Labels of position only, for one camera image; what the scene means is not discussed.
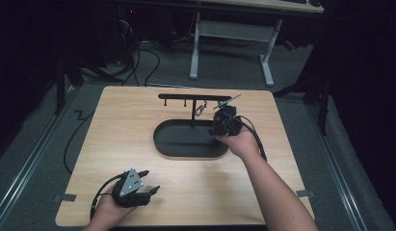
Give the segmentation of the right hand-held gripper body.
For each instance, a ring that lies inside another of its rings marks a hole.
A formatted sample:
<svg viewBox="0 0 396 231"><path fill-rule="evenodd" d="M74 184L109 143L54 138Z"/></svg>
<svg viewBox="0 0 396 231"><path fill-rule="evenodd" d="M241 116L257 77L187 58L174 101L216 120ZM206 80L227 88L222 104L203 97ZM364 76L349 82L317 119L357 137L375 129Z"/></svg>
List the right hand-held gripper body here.
<svg viewBox="0 0 396 231"><path fill-rule="evenodd" d="M211 136L237 136L239 134L243 122L237 115L237 108L229 105L229 102L239 96L240 93L218 103L217 112L213 115L212 127L209 129Z"/></svg>

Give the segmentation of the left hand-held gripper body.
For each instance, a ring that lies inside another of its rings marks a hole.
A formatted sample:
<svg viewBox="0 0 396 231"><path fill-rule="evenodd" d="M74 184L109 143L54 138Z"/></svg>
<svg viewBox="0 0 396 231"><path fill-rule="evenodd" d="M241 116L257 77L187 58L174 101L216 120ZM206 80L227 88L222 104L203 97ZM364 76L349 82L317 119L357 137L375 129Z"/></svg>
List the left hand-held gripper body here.
<svg viewBox="0 0 396 231"><path fill-rule="evenodd" d="M144 186L142 178L139 177L135 168L125 171L112 190L112 197L121 207L145 206L150 201L148 192L139 192Z"/></svg>

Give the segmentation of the black key rack with tray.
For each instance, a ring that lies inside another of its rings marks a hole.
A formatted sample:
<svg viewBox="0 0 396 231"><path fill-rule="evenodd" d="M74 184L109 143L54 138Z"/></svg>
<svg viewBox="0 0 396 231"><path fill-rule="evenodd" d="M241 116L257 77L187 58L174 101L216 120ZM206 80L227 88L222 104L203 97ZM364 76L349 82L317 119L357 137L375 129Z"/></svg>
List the black key rack with tray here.
<svg viewBox="0 0 396 231"><path fill-rule="evenodd" d="M184 106L192 102L191 117L189 119L168 119L161 122L154 130L153 141L156 149L171 158L219 158L228 147L209 134L212 120L197 119L198 110L205 109L208 101L224 102L230 96L159 93L164 100L182 100Z"/></svg>

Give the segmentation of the person's left hand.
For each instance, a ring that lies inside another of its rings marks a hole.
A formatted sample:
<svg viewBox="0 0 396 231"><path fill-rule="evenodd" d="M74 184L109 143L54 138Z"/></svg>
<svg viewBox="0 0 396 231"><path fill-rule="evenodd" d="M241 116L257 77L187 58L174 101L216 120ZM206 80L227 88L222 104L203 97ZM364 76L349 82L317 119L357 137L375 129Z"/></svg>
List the person's left hand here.
<svg viewBox="0 0 396 231"><path fill-rule="evenodd" d="M117 225L135 210L135 207L121 207L110 194L103 194L97 205L92 220Z"/></svg>

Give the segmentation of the person's right hand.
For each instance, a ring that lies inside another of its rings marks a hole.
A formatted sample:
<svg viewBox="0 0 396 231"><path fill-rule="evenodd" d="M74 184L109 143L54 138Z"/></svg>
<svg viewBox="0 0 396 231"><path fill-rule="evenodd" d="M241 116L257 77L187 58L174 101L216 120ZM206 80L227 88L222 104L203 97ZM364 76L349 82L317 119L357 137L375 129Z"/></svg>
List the person's right hand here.
<svg viewBox="0 0 396 231"><path fill-rule="evenodd" d="M247 128L242 128L237 136L217 136L216 139L226 144L230 151L242 161L260 157L256 139Z"/></svg>

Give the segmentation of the desk with white metal legs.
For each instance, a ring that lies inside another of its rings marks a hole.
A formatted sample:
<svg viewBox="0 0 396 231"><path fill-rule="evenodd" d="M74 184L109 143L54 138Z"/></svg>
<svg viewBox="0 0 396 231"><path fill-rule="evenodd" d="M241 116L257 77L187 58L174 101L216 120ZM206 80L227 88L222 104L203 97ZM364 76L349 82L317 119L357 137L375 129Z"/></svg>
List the desk with white metal legs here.
<svg viewBox="0 0 396 231"><path fill-rule="evenodd" d="M197 7L226 7L235 10L266 10L272 13L304 13L305 15L321 15L324 8L313 7L308 0L189 0ZM259 56L263 76L267 87L274 85L274 79L269 66L269 59L274 49L282 24L282 17L272 20L273 25L254 25L244 22L227 22L222 19L202 19L202 11L195 14L194 48L191 58L190 78L198 77L199 40L201 37L217 39L238 39L246 41L265 42L265 53Z"/></svg>

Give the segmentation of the black metal stand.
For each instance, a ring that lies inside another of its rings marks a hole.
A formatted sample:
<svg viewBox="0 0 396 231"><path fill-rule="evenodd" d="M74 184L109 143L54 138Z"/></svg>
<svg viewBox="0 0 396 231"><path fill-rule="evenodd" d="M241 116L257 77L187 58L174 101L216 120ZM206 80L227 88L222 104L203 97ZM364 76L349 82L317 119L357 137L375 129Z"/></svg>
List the black metal stand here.
<svg viewBox="0 0 396 231"><path fill-rule="evenodd" d="M84 78L82 77L79 64L75 57L61 56L57 62L56 115L61 112L66 103L66 80L74 87L82 87L84 84Z"/></svg>
<svg viewBox="0 0 396 231"><path fill-rule="evenodd" d="M325 136L327 134L326 121L329 113L330 80L331 77L328 74L316 75L306 80L300 80L285 89L278 90L273 93L273 96L282 97L290 92L303 92L304 104L318 103L317 126Z"/></svg>

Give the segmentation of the black computer tower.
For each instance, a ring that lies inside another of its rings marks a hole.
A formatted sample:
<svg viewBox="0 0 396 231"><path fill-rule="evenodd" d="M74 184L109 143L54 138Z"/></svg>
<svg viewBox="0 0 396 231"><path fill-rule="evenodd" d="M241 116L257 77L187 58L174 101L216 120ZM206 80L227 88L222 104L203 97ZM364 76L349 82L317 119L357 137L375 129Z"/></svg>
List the black computer tower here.
<svg viewBox="0 0 396 231"><path fill-rule="evenodd" d="M132 64L138 43L137 19L133 8L118 7L119 32L123 43L122 61Z"/></svg>

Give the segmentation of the metal floor rail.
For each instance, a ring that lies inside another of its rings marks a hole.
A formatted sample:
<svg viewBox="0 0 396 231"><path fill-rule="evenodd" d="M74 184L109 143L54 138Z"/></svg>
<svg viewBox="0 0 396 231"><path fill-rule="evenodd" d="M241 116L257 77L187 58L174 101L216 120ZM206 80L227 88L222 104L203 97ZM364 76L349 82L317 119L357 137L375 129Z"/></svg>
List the metal floor rail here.
<svg viewBox="0 0 396 231"><path fill-rule="evenodd" d="M0 159L0 226L28 184L66 107L80 90L79 87L68 87L66 102L57 110L56 89L52 88L26 118L20 132Z"/></svg>
<svg viewBox="0 0 396 231"><path fill-rule="evenodd" d="M316 110L313 106L305 105L304 107L307 111L308 116L310 117L314 129L316 130L318 138L323 145L326 160L328 163L328 169L330 170L332 180L335 184L335 187L337 188L339 197L354 228L354 231L368 231L366 223L356 204L354 194L351 192L345 175L343 174L341 167L336 160L333 149L330 145L330 141L328 137L323 134L319 126Z"/></svg>

